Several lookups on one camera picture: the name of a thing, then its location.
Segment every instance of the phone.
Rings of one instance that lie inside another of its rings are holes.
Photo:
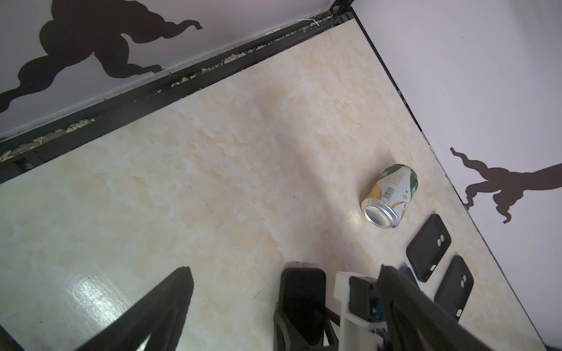
[[[456,255],[447,268],[433,301],[458,322],[473,286],[474,278],[464,259]]]
[[[451,236],[441,217],[432,214],[406,248],[406,256],[419,281],[428,281],[450,245]]]

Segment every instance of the white wall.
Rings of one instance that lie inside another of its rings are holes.
[[[127,35],[129,63],[161,65],[164,69],[207,56],[220,48],[254,38],[313,13],[327,10],[331,0],[140,0],[166,21],[197,20],[194,27],[171,39],[135,44]],[[0,93],[19,85],[22,65],[46,53],[39,31],[51,16],[51,0],[2,1],[0,3]],[[17,98],[0,113],[0,138],[44,124],[100,99],[127,90],[154,74],[111,78],[91,55],[60,72],[46,90]]]
[[[562,163],[562,2],[355,0],[353,7],[463,200],[489,167]],[[562,188],[525,191],[511,222],[469,211],[546,344],[562,346]]]

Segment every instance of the beverage can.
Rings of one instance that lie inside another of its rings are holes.
[[[405,165],[392,165],[380,175],[361,202],[363,214],[376,226],[395,228],[418,189],[418,176]]]

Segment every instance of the beige marble surface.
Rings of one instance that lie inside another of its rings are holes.
[[[419,190],[396,229],[362,195],[395,162]],[[475,284],[460,323],[496,350],[542,344],[355,21],[0,185],[0,324],[73,350],[173,269],[195,289],[178,350],[270,350],[282,268],[378,276],[439,213]]]

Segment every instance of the wall decal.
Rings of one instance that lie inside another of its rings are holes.
[[[506,220],[511,221],[509,207],[523,197],[525,190],[552,190],[562,187],[562,163],[532,173],[511,172],[505,168],[488,168],[482,161],[468,159],[468,157],[451,148],[453,155],[462,159],[465,167],[478,171],[487,181],[471,184],[466,187],[466,209],[474,206],[474,197],[477,193],[499,193],[492,197],[497,204],[496,210]]]
[[[188,27],[202,29],[198,21],[180,24],[166,22],[137,1],[125,0],[53,0],[53,20],[39,32],[46,56],[24,64],[17,74],[20,86],[0,94],[0,112],[23,95],[47,89],[64,68],[84,61],[92,53],[113,78],[128,78],[162,67],[140,67],[129,61],[129,45],[121,34],[135,43],[148,43],[160,37],[173,38]]]

